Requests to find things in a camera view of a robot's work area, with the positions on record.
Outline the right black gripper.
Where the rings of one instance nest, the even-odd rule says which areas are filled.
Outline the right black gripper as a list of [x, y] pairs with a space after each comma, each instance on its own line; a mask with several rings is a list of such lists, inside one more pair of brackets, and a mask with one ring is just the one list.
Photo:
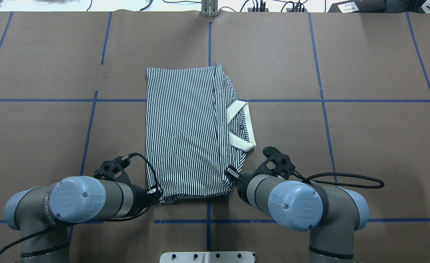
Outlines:
[[266, 157], [266, 160], [261, 163], [253, 173], [241, 174], [231, 165], [224, 170], [224, 175], [228, 180], [230, 182], [235, 182], [237, 193], [240, 198], [248, 197], [248, 184], [257, 175], [268, 175], [288, 180], [296, 170], [290, 157], [281, 153], [273, 146], [263, 148], [263, 155]]

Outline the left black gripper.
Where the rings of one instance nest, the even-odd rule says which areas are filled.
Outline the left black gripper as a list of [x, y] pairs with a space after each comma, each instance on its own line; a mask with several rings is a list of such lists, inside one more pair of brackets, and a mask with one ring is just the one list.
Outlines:
[[94, 178], [101, 181], [114, 182], [121, 194], [118, 213], [145, 213], [153, 201], [159, 201], [163, 195], [161, 186], [153, 186], [146, 190], [131, 182], [125, 171], [131, 162], [131, 156], [118, 156], [104, 161], [94, 172]]

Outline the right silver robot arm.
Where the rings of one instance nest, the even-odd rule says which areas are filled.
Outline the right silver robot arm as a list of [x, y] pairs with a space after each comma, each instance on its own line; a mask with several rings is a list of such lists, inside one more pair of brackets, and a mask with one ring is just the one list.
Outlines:
[[263, 154], [266, 160], [253, 173], [225, 169], [240, 199], [284, 228], [308, 231], [310, 263], [354, 263], [354, 234], [370, 219], [366, 199], [312, 179], [290, 181], [296, 168], [289, 156], [272, 146]]

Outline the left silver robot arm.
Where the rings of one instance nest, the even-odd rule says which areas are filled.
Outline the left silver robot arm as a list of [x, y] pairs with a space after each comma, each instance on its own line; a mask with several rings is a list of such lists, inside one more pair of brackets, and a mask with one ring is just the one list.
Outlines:
[[[142, 158], [153, 177], [144, 189], [131, 182], [126, 168]], [[0, 255], [21, 245], [21, 263], [69, 263], [70, 227], [88, 221], [124, 222], [144, 215], [156, 205], [163, 189], [152, 164], [140, 153], [104, 161], [92, 177], [64, 178], [46, 187], [14, 194], [4, 208], [7, 225], [20, 239], [0, 249]]]

